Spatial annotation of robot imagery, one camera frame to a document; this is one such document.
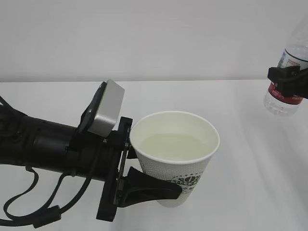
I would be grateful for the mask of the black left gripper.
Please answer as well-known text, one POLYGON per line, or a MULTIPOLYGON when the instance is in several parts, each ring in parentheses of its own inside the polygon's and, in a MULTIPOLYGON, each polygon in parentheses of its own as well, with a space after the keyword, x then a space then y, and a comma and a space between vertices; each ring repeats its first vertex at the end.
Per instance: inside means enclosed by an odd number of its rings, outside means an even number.
POLYGON ((131 118, 121 117, 118 129, 113 130, 105 138, 88 131, 74 136, 72 146, 78 148, 80 154, 78 162, 85 166, 86 158, 89 157, 90 167, 86 170, 86 180, 66 205, 66 210, 78 202, 91 180, 104 181, 96 215, 98 220, 113 221, 117 206, 128 207, 154 200, 178 199, 182 193, 179 185, 151 177, 133 167, 125 177, 119 179, 116 190, 118 165, 125 150, 125 144, 128 142, 132 122, 131 118))

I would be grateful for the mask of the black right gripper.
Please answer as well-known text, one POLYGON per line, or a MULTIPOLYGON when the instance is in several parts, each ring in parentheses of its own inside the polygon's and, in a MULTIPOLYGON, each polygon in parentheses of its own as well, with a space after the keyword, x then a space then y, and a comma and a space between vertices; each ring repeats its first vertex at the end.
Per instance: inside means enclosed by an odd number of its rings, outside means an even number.
POLYGON ((308 98, 307 68, 300 70, 299 66, 270 67, 267 77, 283 96, 297 95, 305 99, 308 98))

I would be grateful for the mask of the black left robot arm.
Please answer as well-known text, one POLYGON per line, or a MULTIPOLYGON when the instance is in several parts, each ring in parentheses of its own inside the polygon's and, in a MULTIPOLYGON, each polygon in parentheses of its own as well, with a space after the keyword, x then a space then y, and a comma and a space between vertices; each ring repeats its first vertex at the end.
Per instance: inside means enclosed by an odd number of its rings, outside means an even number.
POLYGON ((35 228, 59 221, 63 213, 82 197, 92 180, 104 182, 96 218, 113 221, 119 207, 179 198, 180 186, 148 176, 131 167, 123 176, 127 159, 136 153, 129 135, 132 119, 120 118, 117 130, 100 137, 83 127, 33 118, 13 109, 5 100, 0 105, 0 162, 22 166, 28 172, 37 169, 59 172, 59 181, 67 176, 84 177, 78 193, 64 206, 52 205, 53 192, 35 212, 15 216, 7 214, 0 224, 6 227, 32 225, 35 228))

